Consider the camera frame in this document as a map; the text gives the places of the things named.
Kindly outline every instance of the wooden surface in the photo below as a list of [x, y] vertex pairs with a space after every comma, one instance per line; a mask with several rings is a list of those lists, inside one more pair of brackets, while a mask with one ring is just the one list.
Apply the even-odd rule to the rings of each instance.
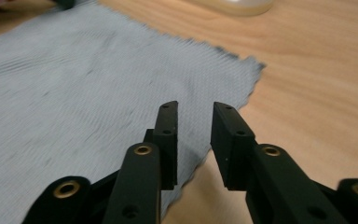
[[[162, 33], [266, 63], [241, 110], [257, 141], [285, 148], [328, 187], [358, 177], [358, 0], [276, 0], [269, 12], [244, 18], [184, 0], [102, 2]], [[42, 0], [11, 4], [0, 10], [0, 33], [51, 7]], [[210, 153], [163, 223], [252, 221], [244, 194], [223, 188]]]

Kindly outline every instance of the blue-gray towel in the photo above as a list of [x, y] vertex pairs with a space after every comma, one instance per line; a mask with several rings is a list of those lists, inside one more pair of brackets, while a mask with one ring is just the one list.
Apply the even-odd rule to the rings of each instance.
[[262, 67], [94, 1], [0, 35], [0, 223], [21, 223], [56, 179], [119, 169], [158, 107], [178, 101], [179, 185], [163, 191], [165, 213], [210, 148], [213, 102], [245, 105]]

